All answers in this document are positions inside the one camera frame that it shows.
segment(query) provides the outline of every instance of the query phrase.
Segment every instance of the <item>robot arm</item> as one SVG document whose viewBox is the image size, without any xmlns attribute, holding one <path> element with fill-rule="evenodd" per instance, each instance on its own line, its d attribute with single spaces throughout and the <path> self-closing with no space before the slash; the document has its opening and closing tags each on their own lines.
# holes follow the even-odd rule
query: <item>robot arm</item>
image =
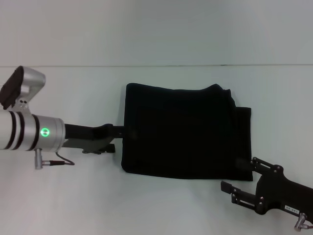
<svg viewBox="0 0 313 235">
<path fill-rule="evenodd" d="M 237 162 L 238 167 L 262 174 L 257 183 L 255 195 L 241 191 L 231 184 L 221 182 L 221 190 L 231 194 L 231 202 L 265 214 L 271 209 L 280 209 L 298 216 L 294 229 L 312 229 L 304 224 L 306 220 L 313 223 L 313 189 L 288 180 L 280 165 L 272 165 L 258 158 L 251 162 Z"/>
<path fill-rule="evenodd" d="M 83 153 L 115 152 L 114 138 L 122 138 L 123 127 L 106 124 L 85 127 L 64 124 L 60 118 L 31 114 L 29 102 L 45 85 L 45 75 L 19 66 L 0 91 L 0 149 L 35 151 L 36 169 L 43 165 L 64 165 L 43 161 L 42 152 L 61 147 L 81 148 Z"/>
</svg>

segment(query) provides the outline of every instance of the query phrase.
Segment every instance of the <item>green led light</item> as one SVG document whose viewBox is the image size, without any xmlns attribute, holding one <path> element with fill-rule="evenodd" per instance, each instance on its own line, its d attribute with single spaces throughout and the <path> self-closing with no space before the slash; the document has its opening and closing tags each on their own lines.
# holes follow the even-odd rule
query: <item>green led light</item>
<svg viewBox="0 0 313 235">
<path fill-rule="evenodd" d="M 49 131 L 48 128 L 43 128 L 43 129 L 41 129 L 40 134 L 41 134 L 43 137 L 47 137 L 47 136 L 50 134 L 50 131 Z"/>
</svg>

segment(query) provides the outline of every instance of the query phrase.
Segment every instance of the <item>white wall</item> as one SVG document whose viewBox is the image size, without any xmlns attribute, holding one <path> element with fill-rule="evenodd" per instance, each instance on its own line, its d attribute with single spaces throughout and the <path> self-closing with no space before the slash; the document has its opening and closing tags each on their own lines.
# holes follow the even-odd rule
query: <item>white wall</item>
<svg viewBox="0 0 313 235">
<path fill-rule="evenodd" d="M 130 82 L 173 89 L 218 83 L 232 90 L 237 106 L 252 108 L 252 155 L 313 187 L 313 66 L 144 67 L 312 64 L 312 6 L 305 0 L 0 0 L 0 84 L 14 66 L 46 66 L 36 67 L 47 83 L 31 111 L 97 126 L 123 124 Z M 111 67 L 133 65 L 140 67 Z M 115 143 L 116 154 L 100 156 L 62 149 L 74 167 L 39 171 L 33 153 L 0 152 L 0 234 L 295 233 L 296 217 L 236 206 L 219 180 L 126 174 L 121 141 Z M 231 183 L 254 193 L 257 179 Z"/>
</svg>

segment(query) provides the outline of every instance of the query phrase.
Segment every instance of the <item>white label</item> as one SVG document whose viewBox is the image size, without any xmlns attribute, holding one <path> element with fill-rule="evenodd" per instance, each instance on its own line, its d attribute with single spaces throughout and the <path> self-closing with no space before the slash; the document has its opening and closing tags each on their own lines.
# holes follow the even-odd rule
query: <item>white label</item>
<svg viewBox="0 0 313 235">
<path fill-rule="evenodd" d="M 299 213 L 300 213 L 299 210 L 297 210 L 297 209 L 295 209 L 295 208 L 292 208 L 292 207 L 289 207 L 289 206 L 287 206 L 287 205 L 285 206 L 285 209 L 288 210 L 288 211 L 290 211 L 290 212 L 296 213 L 296 214 L 299 214 Z"/>
</svg>

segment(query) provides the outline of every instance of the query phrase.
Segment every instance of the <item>black stripe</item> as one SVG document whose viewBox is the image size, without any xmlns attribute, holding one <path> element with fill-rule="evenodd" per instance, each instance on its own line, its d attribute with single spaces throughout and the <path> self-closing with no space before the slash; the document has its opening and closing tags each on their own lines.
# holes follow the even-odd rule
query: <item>black stripe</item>
<svg viewBox="0 0 313 235">
<path fill-rule="evenodd" d="M 16 146 L 12 150 L 18 149 L 20 147 L 21 143 L 23 142 L 23 139 L 24 139 L 24 129 L 25 129 L 24 117 L 23 117 L 23 114 L 21 112 L 17 112 L 17 114 L 20 117 L 21 130 L 20 130 L 20 136 L 19 136 L 18 142 L 17 142 Z"/>
<path fill-rule="evenodd" d="M 14 137 L 15 137 L 15 132 L 16 132 L 16 118 L 15 118 L 15 114 L 12 111 L 9 111 L 12 117 L 12 132 L 11 132 L 11 137 L 9 140 L 9 143 L 7 144 L 7 146 L 4 149 L 8 149 L 9 147 L 11 147 Z"/>
<path fill-rule="evenodd" d="M 33 149 L 36 147 L 37 142 L 38 142 L 38 140 L 39 140 L 39 119 L 38 119 L 38 117 L 37 117 L 36 115 L 34 115 L 34 114 L 33 114 L 33 117 L 34 117 L 35 123 L 36 123 L 36 134 L 35 134 L 35 139 L 34 139 L 32 145 L 31 145 L 31 147 L 29 148 L 28 151 L 33 150 Z"/>
</svg>

